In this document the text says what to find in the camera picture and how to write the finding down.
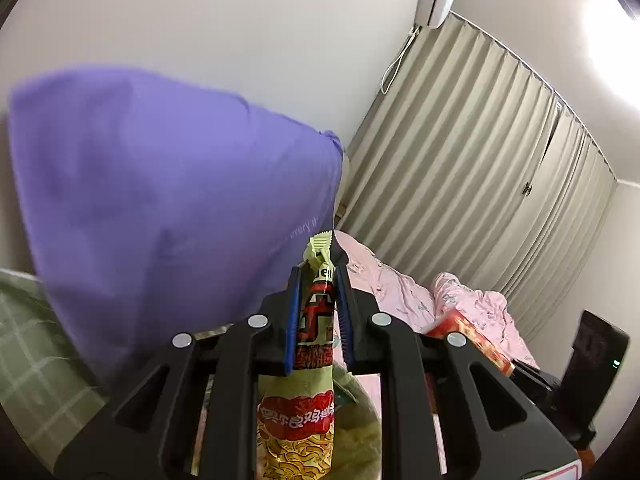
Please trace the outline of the black standing device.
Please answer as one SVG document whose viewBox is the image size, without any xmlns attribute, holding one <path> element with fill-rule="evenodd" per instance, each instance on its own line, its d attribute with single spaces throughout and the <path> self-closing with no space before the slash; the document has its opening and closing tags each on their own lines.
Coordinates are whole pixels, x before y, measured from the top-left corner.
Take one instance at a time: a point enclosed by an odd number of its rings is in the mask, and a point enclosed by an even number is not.
<svg viewBox="0 0 640 480">
<path fill-rule="evenodd" d="M 582 312 L 554 404 L 562 433 L 576 450 L 596 435 L 593 419 L 612 387 L 629 344 L 626 332 L 592 312 Z"/>
</svg>

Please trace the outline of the yellow trash bag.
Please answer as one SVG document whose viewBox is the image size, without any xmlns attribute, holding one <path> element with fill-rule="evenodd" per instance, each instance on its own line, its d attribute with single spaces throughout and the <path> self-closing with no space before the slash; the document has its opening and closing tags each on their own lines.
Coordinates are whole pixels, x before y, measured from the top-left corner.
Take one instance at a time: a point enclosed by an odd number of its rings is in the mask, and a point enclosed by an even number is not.
<svg viewBox="0 0 640 480">
<path fill-rule="evenodd" d="M 370 396 L 344 366 L 333 365 L 335 426 L 326 479 L 378 479 L 382 467 L 382 425 Z"/>
</svg>

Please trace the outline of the yellow red noodle packet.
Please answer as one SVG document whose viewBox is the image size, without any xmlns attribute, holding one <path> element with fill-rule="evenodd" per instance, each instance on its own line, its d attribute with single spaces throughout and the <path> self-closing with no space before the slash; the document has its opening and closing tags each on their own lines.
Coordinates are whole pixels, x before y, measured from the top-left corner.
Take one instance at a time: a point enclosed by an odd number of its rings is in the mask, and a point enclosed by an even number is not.
<svg viewBox="0 0 640 480">
<path fill-rule="evenodd" d="M 257 412 L 263 479 L 321 479 L 334 449 L 333 336 L 335 266 L 333 233 L 308 240 L 303 255 L 293 369 L 269 378 Z"/>
</svg>

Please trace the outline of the purple pillow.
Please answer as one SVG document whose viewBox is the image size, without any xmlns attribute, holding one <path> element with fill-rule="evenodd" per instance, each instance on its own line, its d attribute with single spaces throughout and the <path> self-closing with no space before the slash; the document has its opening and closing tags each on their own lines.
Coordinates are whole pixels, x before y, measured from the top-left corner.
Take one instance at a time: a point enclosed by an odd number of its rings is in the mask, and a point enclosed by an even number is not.
<svg viewBox="0 0 640 480">
<path fill-rule="evenodd" d="M 113 388 L 179 332 L 244 318 L 332 226 L 332 132 L 145 70 L 25 81 L 6 122 L 32 261 Z"/>
</svg>

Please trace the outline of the red paper cup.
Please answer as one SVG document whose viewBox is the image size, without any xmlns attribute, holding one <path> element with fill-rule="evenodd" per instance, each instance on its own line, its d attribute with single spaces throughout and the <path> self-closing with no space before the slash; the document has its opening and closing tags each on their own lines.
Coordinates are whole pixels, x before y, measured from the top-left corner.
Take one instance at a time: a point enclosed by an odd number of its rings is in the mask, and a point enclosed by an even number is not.
<svg viewBox="0 0 640 480">
<path fill-rule="evenodd" d="M 513 373 L 512 360 L 457 309 L 449 310 L 426 332 L 427 336 L 437 339 L 446 339 L 451 333 L 465 336 L 503 375 L 510 376 Z"/>
</svg>

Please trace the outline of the pink floral bedding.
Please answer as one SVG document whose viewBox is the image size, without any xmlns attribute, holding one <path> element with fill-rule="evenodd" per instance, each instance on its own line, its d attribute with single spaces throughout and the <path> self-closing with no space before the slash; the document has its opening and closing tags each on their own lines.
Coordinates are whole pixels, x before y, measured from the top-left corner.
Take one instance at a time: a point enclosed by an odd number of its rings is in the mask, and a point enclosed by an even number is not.
<svg viewBox="0 0 640 480">
<path fill-rule="evenodd" d="M 373 295 L 380 310 L 425 334 L 449 310 L 456 309 L 507 356 L 537 365 L 500 292 L 472 289 L 448 272 L 437 274 L 431 286 L 424 287 L 382 262 L 356 238 L 337 231 L 335 239 L 347 254 L 352 288 Z"/>
</svg>

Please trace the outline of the green checkered tablecloth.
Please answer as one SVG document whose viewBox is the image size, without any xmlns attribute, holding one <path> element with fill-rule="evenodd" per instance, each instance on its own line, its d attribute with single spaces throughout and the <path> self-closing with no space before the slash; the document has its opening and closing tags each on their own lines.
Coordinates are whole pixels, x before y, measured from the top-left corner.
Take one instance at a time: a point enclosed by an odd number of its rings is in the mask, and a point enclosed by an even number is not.
<svg viewBox="0 0 640 480">
<path fill-rule="evenodd" d="M 104 407 L 102 389 L 81 361 L 33 275 L 1 271 L 1 407 L 48 469 Z"/>
</svg>

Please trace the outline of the beige curtain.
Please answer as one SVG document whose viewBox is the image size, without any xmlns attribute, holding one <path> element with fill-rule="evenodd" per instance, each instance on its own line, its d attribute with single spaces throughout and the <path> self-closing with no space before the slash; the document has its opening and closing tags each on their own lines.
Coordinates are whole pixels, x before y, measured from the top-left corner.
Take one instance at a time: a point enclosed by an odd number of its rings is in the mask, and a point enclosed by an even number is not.
<svg viewBox="0 0 640 480">
<path fill-rule="evenodd" d="M 574 110 L 459 14 L 416 30 L 349 144 L 340 228 L 430 284 L 501 292 L 532 340 L 600 233 L 616 179 Z"/>
</svg>

